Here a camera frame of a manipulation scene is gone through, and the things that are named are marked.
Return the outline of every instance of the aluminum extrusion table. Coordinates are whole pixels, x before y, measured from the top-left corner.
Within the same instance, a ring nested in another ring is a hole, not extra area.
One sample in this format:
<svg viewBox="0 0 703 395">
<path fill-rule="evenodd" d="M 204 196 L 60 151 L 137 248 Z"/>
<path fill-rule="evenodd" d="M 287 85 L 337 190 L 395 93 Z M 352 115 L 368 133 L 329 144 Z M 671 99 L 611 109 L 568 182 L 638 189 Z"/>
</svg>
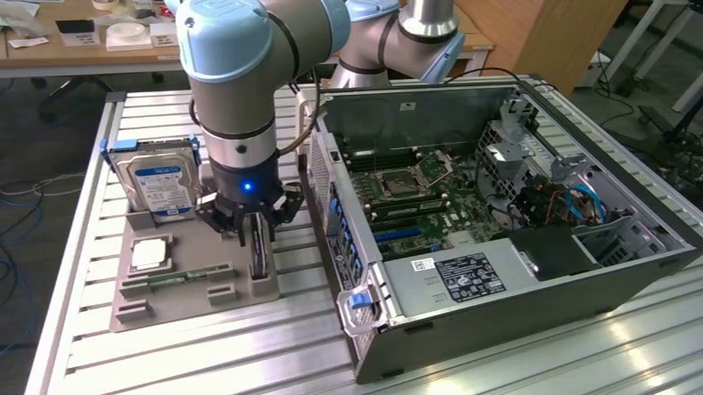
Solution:
<svg viewBox="0 0 703 395">
<path fill-rule="evenodd" d="M 547 92 L 551 88 L 539 89 Z M 698 209 L 558 93 L 547 97 L 703 233 Z M 107 103 L 97 140 L 199 134 L 189 121 L 188 102 L 189 92 L 172 91 L 135 93 Z M 276 111 L 281 146 L 296 133 L 296 99 L 288 91 L 277 92 Z M 579 150 L 547 118 L 539 122 L 540 132 L 562 153 Z M 296 178 L 293 159 L 291 154 L 281 160 L 284 180 Z M 630 394 L 659 390 L 674 394 L 703 389 L 702 262 L 663 278 L 608 314 L 393 379 L 356 385 L 307 209 L 277 231 L 280 300 L 111 333 L 109 302 L 127 208 L 121 186 L 96 148 L 28 394 Z"/>
</svg>

